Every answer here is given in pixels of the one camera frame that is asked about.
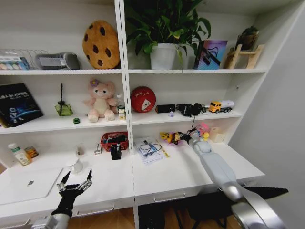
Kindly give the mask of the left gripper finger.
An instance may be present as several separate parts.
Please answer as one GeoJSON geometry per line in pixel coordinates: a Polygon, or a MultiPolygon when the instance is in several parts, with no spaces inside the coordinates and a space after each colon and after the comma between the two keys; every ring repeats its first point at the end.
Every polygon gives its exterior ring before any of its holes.
{"type": "Polygon", "coordinates": [[[70,171],[62,178],[60,183],[57,183],[56,186],[60,192],[65,190],[65,184],[70,176],[70,171]]]}
{"type": "Polygon", "coordinates": [[[89,171],[87,179],[78,186],[78,190],[86,191],[92,185],[92,170],[89,171]]]}

